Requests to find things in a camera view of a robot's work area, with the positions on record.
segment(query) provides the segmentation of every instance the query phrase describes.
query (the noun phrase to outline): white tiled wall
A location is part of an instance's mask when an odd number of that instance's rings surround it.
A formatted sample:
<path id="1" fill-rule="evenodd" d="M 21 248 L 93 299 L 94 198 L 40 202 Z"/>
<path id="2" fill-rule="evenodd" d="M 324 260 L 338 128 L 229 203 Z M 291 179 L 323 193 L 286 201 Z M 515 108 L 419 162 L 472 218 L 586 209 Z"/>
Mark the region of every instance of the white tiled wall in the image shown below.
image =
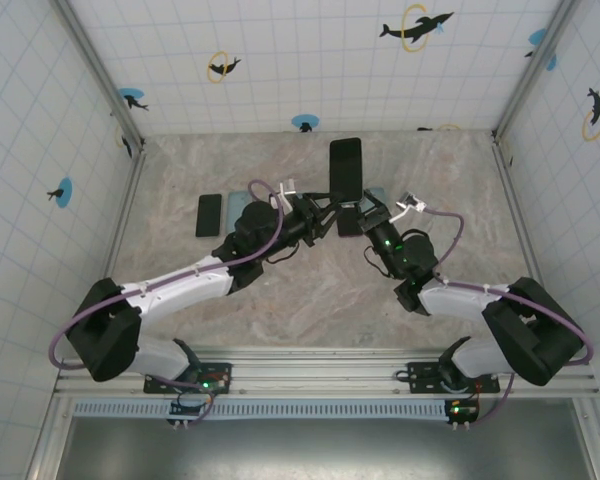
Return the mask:
<path id="1" fill-rule="evenodd" d="M 600 0 L 582 2 L 558 58 L 505 147 L 545 284 L 595 343 L 600 383 L 600 135 L 582 133 L 589 88 L 600 93 Z M 598 133 L 600 119 L 585 126 Z"/>
<path id="2" fill-rule="evenodd" d="M 52 334 L 102 275 L 131 160 L 48 0 L 0 1 L 0 478 L 22 478 Z M 49 201 L 64 177 L 73 196 Z"/>
<path id="3" fill-rule="evenodd" d="M 529 37 L 558 0 L 422 1 L 428 16 L 454 14 L 408 53 L 379 35 L 385 23 L 400 30 L 414 3 L 73 1 L 116 84 L 145 93 L 149 111 L 132 113 L 146 135 L 294 131 L 298 114 L 331 131 L 495 128 L 529 63 Z M 423 15 L 412 9 L 405 28 Z M 241 62 L 214 84 L 207 67 L 219 51 Z"/>

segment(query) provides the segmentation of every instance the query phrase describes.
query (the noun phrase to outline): black smartphone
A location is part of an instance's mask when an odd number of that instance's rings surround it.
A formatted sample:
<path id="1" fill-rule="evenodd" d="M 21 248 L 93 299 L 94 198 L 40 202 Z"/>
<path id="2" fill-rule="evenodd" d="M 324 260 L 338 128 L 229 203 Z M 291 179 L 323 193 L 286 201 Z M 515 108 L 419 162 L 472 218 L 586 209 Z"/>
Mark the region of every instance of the black smartphone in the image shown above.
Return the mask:
<path id="1" fill-rule="evenodd" d="M 220 235 L 220 214 L 222 195 L 200 195 L 198 199 L 198 219 L 196 237 L 217 237 Z"/>
<path id="2" fill-rule="evenodd" d="M 341 203 L 362 199 L 362 142 L 359 138 L 334 140 L 329 146 L 329 191 L 344 195 Z"/>
<path id="3" fill-rule="evenodd" d="M 358 215 L 354 207 L 345 207 L 336 219 L 339 237 L 359 237 L 362 229 L 358 225 Z"/>

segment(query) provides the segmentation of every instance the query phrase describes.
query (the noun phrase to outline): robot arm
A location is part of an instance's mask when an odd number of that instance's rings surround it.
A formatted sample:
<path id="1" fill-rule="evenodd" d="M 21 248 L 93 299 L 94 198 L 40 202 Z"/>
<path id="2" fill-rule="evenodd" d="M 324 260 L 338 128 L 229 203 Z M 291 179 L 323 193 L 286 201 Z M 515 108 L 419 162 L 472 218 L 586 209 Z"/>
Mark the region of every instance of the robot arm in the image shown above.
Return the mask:
<path id="1" fill-rule="evenodd" d="M 67 331 L 67 338 L 95 381 L 110 380 L 123 372 L 190 379 L 200 368 L 195 353 L 180 340 L 159 340 L 145 335 L 149 325 L 178 310 L 210 298 L 231 295 L 263 274 L 263 261 L 280 251 L 309 247 L 329 231 L 340 213 L 336 196 L 308 193 L 281 195 L 289 210 L 282 228 L 265 254 L 249 261 L 272 239 L 278 213 L 270 204 L 247 205 L 236 221 L 236 230 L 223 244 L 199 262 L 167 275 L 137 283 L 116 285 L 110 278 L 96 282 L 76 313 L 119 294 L 139 295 L 97 310 Z M 320 206 L 318 202 L 328 201 Z"/>
<path id="2" fill-rule="evenodd" d="M 394 226 L 408 210 L 422 212 L 426 206 L 407 193 L 396 202 L 402 213 L 391 217 L 387 207 L 370 192 L 365 191 L 365 196 L 373 207 L 366 212 L 358 207 L 359 224 L 382 259 L 387 276 L 402 280 L 394 289 L 401 305 L 409 312 L 427 316 L 486 321 L 493 334 L 487 340 L 462 338 L 443 353 L 437 374 L 450 390 L 461 390 L 470 379 L 497 373 L 516 373 L 532 384 L 546 385 L 582 348 L 583 342 L 574 329 L 511 300 L 521 297 L 544 307 L 579 331 L 573 319 L 536 281 L 522 277 L 511 285 L 491 287 L 440 280 L 434 271 L 439 262 L 429 236 L 415 229 L 400 235 Z M 529 322 L 522 320 L 533 316 Z"/>

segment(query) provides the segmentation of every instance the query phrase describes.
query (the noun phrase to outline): marble table surface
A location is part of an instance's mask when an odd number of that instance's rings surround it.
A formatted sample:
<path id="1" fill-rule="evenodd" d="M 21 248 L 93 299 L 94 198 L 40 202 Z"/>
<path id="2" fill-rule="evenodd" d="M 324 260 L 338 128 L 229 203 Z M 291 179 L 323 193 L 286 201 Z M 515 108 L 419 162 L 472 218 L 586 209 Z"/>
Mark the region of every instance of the marble table surface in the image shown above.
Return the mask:
<path id="1" fill-rule="evenodd" d="M 409 190 L 432 208 L 464 215 L 445 275 L 496 284 L 526 274 L 488 133 L 256 133 L 149 140 L 114 280 L 153 278 L 209 254 L 225 235 L 227 194 L 250 179 L 277 185 L 292 177 L 299 191 L 328 191 L 329 143 L 351 136 L 362 139 L 365 187 L 383 187 L 391 204 Z M 197 203 L 207 193 L 223 194 L 222 230 L 200 239 Z M 458 223 L 410 212 L 397 225 L 429 232 L 439 256 Z M 482 321 L 405 311 L 393 292 L 398 282 L 364 261 L 368 244 L 338 237 L 334 226 L 313 248 L 302 244 L 293 259 L 265 264 L 249 288 L 177 312 L 148 333 L 192 345 L 377 348 L 444 348 L 464 335 L 489 335 Z"/>

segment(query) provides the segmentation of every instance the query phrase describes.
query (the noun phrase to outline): yellow ring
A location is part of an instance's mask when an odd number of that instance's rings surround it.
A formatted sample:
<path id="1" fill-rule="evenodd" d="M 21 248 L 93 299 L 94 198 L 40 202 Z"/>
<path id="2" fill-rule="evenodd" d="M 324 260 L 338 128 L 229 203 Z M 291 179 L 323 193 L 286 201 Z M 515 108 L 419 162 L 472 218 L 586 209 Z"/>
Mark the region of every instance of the yellow ring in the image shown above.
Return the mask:
<path id="1" fill-rule="evenodd" d="M 422 45 L 420 45 L 418 48 L 416 49 L 410 49 L 406 43 L 404 43 L 404 22 L 407 19 L 407 15 L 409 15 L 409 12 L 411 10 L 413 10 L 414 8 L 419 8 L 420 10 L 422 10 L 423 13 L 427 13 L 427 9 L 424 8 L 422 5 L 420 5 L 419 3 L 414 3 L 413 5 L 411 5 L 409 8 L 407 8 L 404 11 L 404 15 L 402 15 L 402 24 L 400 25 L 401 29 L 400 29 L 400 38 L 402 39 L 402 48 L 404 48 L 405 52 L 409 52 L 409 53 L 415 53 L 415 52 L 419 52 L 420 50 L 422 50 L 424 47 L 427 46 L 427 42 L 429 41 L 429 34 L 427 33 L 427 35 L 424 37 L 424 42 L 422 43 Z"/>
<path id="2" fill-rule="evenodd" d="M 224 70 L 222 71 L 222 76 L 218 80 L 214 80 L 211 78 L 211 72 L 212 72 L 211 64 L 220 55 L 224 56 Z M 211 83 L 220 83 L 222 80 L 224 80 L 224 77 L 227 76 L 227 68 L 229 68 L 229 55 L 227 55 L 227 52 L 221 50 L 221 51 L 217 52 L 216 54 L 214 54 L 213 57 L 211 57 L 211 60 L 209 60 L 209 65 L 207 65 L 207 78 L 209 79 L 209 81 Z"/>
<path id="3" fill-rule="evenodd" d="M 595 134 L 593 137 L 587 137 L 587 122 L 593 116 L 593 112 L 587 113 L 587 116 L 584 117 L 584 122 L 582 122 L 582 138 L 584 138 L 585 142 L 593 142 L 597 140 L 600 136 L 600 131 Z"/>
<path id="4" fill-rule="evenodd" d="M 124 147 L 122 142 L 118 140 L 119 138 L 122 138 L 122 132 L 120 132 L 120 124 L 116 125 L 116 129 L 113 132 L 113 138 L 116 141 L 116 145 L 118 146 L 118 148 Z"/>

